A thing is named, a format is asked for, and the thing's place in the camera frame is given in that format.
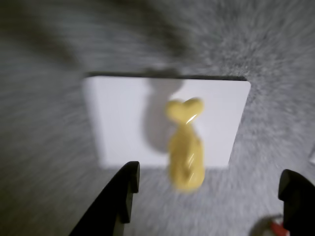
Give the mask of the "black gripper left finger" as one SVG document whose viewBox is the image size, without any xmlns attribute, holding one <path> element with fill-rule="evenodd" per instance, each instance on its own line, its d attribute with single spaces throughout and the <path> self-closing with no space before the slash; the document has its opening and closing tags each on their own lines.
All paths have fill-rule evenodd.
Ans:
<svg viewBox="0 0 315 236">
<path fill-rule="evenodd" d="M 130 161 L 112 177 L 71 231 L 71 236 L 122 236 L 139 192 L 140 163 Z"/>
</svg>

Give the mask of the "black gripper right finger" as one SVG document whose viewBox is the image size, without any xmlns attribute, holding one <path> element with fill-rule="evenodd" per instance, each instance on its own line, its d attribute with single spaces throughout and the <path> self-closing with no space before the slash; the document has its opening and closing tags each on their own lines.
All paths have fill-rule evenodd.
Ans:
<svg viewBox="0 0 315 236">
<path fill-rule="evenodd" d="M 278 190 L 283 201 L 283 227 L 291 236 L 315 234 L 315 186 L 298 172 L 283 170 Z"/>
</svg>

